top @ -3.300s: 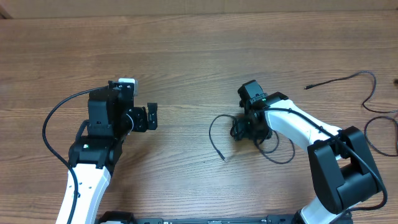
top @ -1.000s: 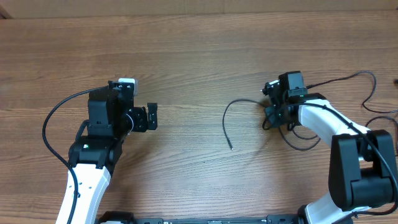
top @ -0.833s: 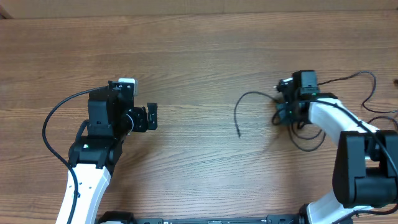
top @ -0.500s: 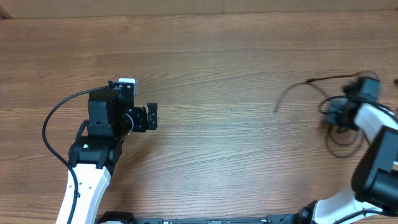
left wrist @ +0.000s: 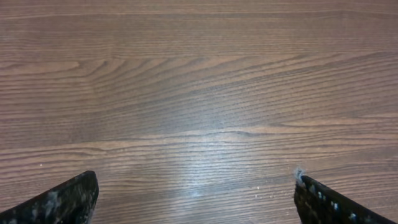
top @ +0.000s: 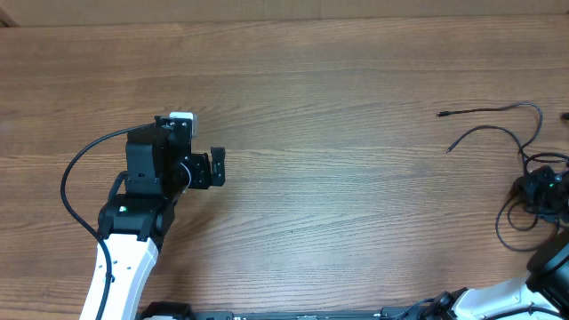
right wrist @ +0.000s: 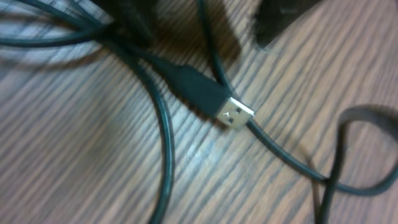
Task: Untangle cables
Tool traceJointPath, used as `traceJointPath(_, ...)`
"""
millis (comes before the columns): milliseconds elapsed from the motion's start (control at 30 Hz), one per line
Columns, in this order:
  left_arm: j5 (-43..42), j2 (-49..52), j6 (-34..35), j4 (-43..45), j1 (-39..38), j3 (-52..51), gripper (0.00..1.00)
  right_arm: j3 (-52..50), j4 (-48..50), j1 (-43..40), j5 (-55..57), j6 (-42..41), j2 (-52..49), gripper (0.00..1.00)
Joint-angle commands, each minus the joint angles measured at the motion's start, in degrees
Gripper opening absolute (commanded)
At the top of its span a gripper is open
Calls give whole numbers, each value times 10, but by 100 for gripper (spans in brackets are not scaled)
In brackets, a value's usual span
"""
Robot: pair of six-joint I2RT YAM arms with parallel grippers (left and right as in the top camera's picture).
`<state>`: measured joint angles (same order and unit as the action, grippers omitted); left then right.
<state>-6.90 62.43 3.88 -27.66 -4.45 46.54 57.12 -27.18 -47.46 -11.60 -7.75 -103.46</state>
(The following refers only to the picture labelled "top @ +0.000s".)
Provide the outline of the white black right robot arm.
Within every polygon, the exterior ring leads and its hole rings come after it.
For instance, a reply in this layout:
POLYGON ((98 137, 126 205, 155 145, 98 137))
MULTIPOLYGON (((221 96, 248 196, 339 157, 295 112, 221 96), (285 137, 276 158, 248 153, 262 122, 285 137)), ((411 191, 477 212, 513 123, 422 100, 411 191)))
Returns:
POLYGON ((512 197, 554 234, 533 251, 527 275, 482 289, 437 296, 418 319, 566 319, 568 317, 568 172, 545 165, 512 186, 512 197))

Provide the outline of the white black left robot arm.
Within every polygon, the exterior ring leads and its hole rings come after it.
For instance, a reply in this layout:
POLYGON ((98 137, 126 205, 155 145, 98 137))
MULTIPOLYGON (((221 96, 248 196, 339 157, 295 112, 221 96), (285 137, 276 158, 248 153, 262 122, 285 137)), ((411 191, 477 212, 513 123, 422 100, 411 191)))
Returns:
POLYGON ((126 130, 127 168, 117 175, 99 213, 102 242, 81 318, 136 318, 180 196, 224 184, 225 149, 192 152, 196 124, 195 114, 172 112, 126 130))

